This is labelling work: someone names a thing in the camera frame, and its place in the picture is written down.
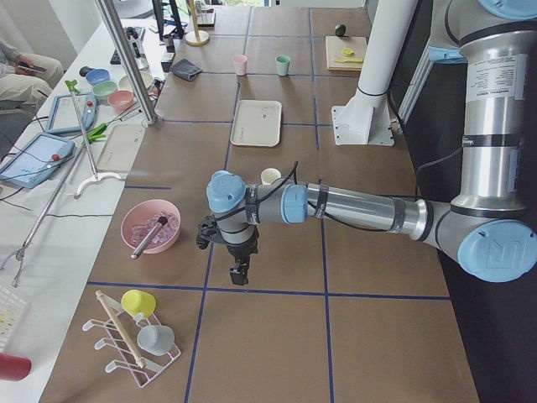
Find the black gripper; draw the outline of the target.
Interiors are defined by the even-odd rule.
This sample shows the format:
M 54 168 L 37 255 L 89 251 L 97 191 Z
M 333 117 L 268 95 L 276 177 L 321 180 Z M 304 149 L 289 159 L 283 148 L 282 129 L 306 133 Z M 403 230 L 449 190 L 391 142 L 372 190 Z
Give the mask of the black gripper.
M 239 216 L 215 217 L 206 216 L 199 224 L 196 245 L 206 249 L 209 243 L 220 243 L 227 246 L 229 253 L 235 258 L 235 264 L 229 269 L 234 285 L 247 285 L 250 254 L 256 254 L 258 244 L 257 227 Z

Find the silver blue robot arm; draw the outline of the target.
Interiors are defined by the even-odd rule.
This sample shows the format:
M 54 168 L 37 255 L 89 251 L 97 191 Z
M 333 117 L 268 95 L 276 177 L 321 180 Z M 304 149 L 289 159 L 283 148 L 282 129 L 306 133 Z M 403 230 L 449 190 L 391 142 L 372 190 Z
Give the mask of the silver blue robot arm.
M 206 188 L 211 213 L 198 227 L 197 246 L 227 247 L 232 282 L 246 285 L 257 251 L 258 225 L 328 217 L 368 231 L 404 233 L 438 248 L 467 273 L 507 282 L 536 263 L 536 234 L 518 220 L 529 54 L 536 43 L 533 1 L 437 1 L 430 29 L 431 58 L 467 63 L 461 190 L 448 203 L 405 201 L 325 184 L 246 184 L 220 170 Z

